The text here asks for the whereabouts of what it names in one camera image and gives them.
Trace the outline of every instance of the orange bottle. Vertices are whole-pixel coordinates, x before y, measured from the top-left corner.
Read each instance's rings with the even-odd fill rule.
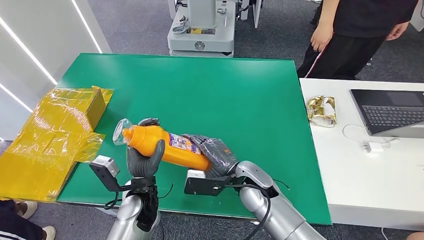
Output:
[[[190,139],[167,132],[160,126],[133,125],[124,118],[119,121],[113,133],[115,145],[126,143],[148,157],[153,154],[156,143],[161,139],[165,141],[163,161],[201,171],[209,170],[208,159]]]

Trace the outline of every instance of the gray glove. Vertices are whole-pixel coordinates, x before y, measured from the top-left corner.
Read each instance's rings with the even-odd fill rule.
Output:
[[[138,126],[159,126],[158,118],[145,118],[141,120]],[[151,178],[158,171],[159,163],[165,152],[165,141],[163,139],[157,141],[151,157],[142,155],[137,149],[126,147],[126,167],[129,174],[133,178]]]
[[[183,134],[182,136],[190,139],[210,161],[210,169],[206,172],[208,178],[229,175],[233,167],[238,163],[236,156],[221,139],[203,135]]]

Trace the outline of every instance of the hand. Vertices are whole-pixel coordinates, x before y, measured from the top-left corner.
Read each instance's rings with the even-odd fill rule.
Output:
[[[409,24],[409,22],[407,21],[407,22],[395,25],[385,39],[387,41],[391,41],[391,40],[395,40],[395,39],[399,38],[405,32],[405,30],[408,28],[408,24]]]
[[[139,126],[159,126],[157,118],[145,118],[141,120]],[[129,174],[134,178],[151,178],[158,171],[159,163],[165,152],[165,141],[163,139],[157,141],[151,157],[142,155],[137,149],[126,147],[126,167]]]
[[[238,163],[234,154],[221,139],[190,134],[182,136],[190,139],[209,160],[210,169],[206,172],[208,178],[227,176]]]
[[[310,43],[315,52],[322,52],[329,44],[333,37],[333,25],[332,24],[319,24],[310,38]]]

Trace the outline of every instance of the shoe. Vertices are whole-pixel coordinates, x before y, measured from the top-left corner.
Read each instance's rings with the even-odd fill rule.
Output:
[[[53,226],[45,226],[42,230],[47,234],[45,240],[55,240],[56,229]]]
[[[18,204],[26,204],[26,212],[21,213],[19,211],[18,215],[24,219],[29,219],[37,210],[38,204],[35,201],[23,201]]]

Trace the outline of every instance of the gray carpet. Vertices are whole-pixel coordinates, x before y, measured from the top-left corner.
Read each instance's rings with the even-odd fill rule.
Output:
[[[166,0],[89,0],[97,21],[114,53],[168,55],[171,25]],[[239,58],[293,59],[298,67],[314,30],[309,20],[317,5],[302,0],[265,0],[259,28],[252,14],[237,22],[235,56]],[[403,36],[386,42],[358,77],[367,81],[424,82],[424,32],[411,26]],[[0,142],[0,153],[7,142]],[[57,240],[102,240],[114,218],[83,206],[41,203],[30,219],[53,225]],[[167,240],[243,239],[255,227],[240,220],[163,214]],[[314,226],[328,240],[384,240],[381,229],[344,224]],[[386,229],[389,240],[404,240],[411,231]],[[153,239],[162,239],[156,230]],[[271,239],[264,231],[253,238]]]

